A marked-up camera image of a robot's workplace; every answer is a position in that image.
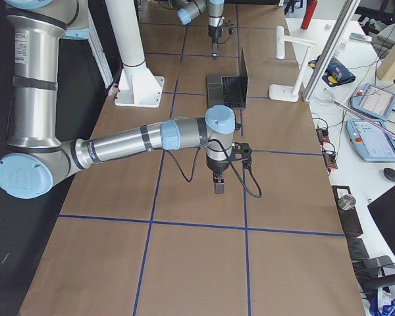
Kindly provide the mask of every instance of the office chair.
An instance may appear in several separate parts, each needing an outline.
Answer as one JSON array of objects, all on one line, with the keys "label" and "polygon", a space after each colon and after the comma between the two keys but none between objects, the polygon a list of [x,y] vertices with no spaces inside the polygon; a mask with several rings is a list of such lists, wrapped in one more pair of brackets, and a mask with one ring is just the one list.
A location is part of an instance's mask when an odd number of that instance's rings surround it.
[{"label": "office chair", "polygon": [[395,0],[361,0],[356,14],[360,14],[358,22],[362,23],[367,17],[369,20],[363,27],[366,34],[369,32],[377,34],[379,31],[371,26],[370,21],[380,21],[386,25],[395,23]]}]

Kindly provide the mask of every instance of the laptop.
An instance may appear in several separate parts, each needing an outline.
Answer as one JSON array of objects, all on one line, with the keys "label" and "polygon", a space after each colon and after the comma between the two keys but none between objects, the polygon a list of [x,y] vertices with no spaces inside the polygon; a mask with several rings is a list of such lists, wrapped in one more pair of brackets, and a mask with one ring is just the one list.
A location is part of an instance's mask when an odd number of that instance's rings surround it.
[{"label": "laptop", "polygon": [[214,105],[225,105],[233,110],[246,108],[248,94],[248,72],[244,50],[240,57],[240,72],[238,76],[210,75],[206,78],[208,108]]}]

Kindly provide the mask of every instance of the light blue joint cap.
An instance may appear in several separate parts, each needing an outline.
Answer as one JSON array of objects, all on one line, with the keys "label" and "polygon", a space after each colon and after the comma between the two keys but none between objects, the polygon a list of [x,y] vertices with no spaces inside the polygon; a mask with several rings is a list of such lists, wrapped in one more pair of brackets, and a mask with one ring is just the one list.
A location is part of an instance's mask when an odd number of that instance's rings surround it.
[{"label": "light blue joint cap", "polygon": [[34,10],[49,5],[53,0],[5,0],[12,7],[23,10]]},{"label": "light blue joint cap", "polygon": [[53,175],[34,156],[11,153],[0,160],[0,187],[11,196],[33,199],[53,187]]},{"label": "light blue joint cap", "polygon": [[189,24],[192,21],[192,17],[190,16],[189,12],[185,9],[179,9],[177,11],[178,18],[182,21],[183,25]]},{"label": "light blue joint cap", "polygon": [[163,148],[166,150],[177,150],[180,148],[180,130],[173,120],[163,122],[159,126]]},{"label": "light blue joint cap", "polygon": [[67,30],[62,37],[65,40],[87,40],[90,36],[90,28],[83,28],[81,30]]},{"label": "light blue joint cap", "polygon": [[208,1],[213,5],[222,5],[224,3],[224,0],[208,0]]},{"label": "light blue joint cap", "polygon": [[206,124],[214,131],[221,134],[233,133],[236,127],[234,112],[225,105],[214,105],[205,114]]}]

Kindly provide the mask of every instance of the laptop keyboard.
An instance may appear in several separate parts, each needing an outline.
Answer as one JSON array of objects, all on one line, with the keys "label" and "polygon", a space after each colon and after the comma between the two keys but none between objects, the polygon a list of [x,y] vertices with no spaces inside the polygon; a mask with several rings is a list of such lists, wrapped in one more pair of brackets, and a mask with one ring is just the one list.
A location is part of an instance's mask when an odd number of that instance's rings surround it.
[{"label": "laptop keyboard", "polygon": [[224,105],[231,109],[243,109],[245,100],[242,89],[247,90],[247,80],[241,80],[241,77],[222,77]]}]

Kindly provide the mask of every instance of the computer mouse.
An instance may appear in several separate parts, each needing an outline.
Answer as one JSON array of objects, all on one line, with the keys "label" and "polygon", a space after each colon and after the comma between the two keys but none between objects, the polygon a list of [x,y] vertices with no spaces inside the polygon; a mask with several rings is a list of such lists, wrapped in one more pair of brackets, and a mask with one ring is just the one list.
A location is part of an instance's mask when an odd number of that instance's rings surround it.
[{"label": "computer mouse", "polygon": [[395,182],[395,170],[391,168],[383,169],[383,174],[389,181]]}]

